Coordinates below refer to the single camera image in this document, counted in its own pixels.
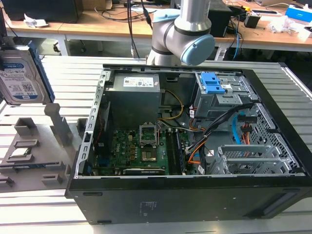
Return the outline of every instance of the power supply label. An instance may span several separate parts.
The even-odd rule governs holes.
[[[21,63],[5,63],[0,78],[11,96],[17,99],[35,99],[38,93],[33,82],[27,78],[26,69]]]
[[[154,87],[153,77],[126,77],[123,87]]]

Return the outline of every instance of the blue plastic clip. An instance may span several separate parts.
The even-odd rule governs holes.
[[[220,80],[213,72],[202,72],[201,82],[207,94],[224,94],[225,90],[220,85]]]

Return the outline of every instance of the aluminum extrusion table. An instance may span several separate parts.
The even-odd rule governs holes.
[[[143,64],[142,59],[45,56],[42,60],[67,122],[88,117],[102,64]],[[286,117],[312,150],[312,93],[278,63],[208,61],[207,67],[253,69]],[[50,123],[41,104],[0,106],[0,160],[15,135],[19,117]],[[90,226],[65,190],[0,194],[0,233],[312,233],[312,198],[306,198],[273,219]]]

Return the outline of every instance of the white label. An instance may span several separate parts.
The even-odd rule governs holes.
[[[126,77],[123,87],[154,87],[153,77]]]
[[[195,111],[194,111],[194,110],[190,110],[190,117],[191,117],[191,118],[194,118],[194,117],[195,117],[194,114],[195,114]]]
[[[230,84],[221,84],[221,87],[223,89],[232,89],[231,85]]]
[[[200,165],[198,166],[198,171],[199,171],[199,173],[201,173],[202,175],[205,173],[205,169],[203,169]]]
[[[38,96],[34,85],[26,77],[26,70],[21,63],[5,64],[7,68],[0,71],[0,78],[10,95],[17,99],[35,99]]]
[[[212,157],[215,155],[214,150],[208,150],[208,153],[206,154],[207,157]]]

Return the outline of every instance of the sticker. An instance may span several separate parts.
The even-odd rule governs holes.
[[[123,87],[154,87],[153,77],[126,77]]]
[[[32,81],[26,77],[26,70],[21,63],[5,63],[0,78],[10,95],[17,99],[35,99],[38,97]]]
[[[223,89],[232,89],[231,85],[230,84],[221,84],[221,87]]]
[[[156,201],[142,201],[139,204],[139,215],[147,217],[149,214],[154,213],[157,208]]]
[[[203,169],[200,165],[198,166],[198,171],[199,171],[199,173],[201,173],[202,175],[205,173],[205,169]]]
[[[212,157],[215,155],[215,151],[214,150],[208,150],[208,153],[206,154],[207,157]]]
[[[194,118],[195,117],[195,111],[194,110],[190,110],[190,117]]]

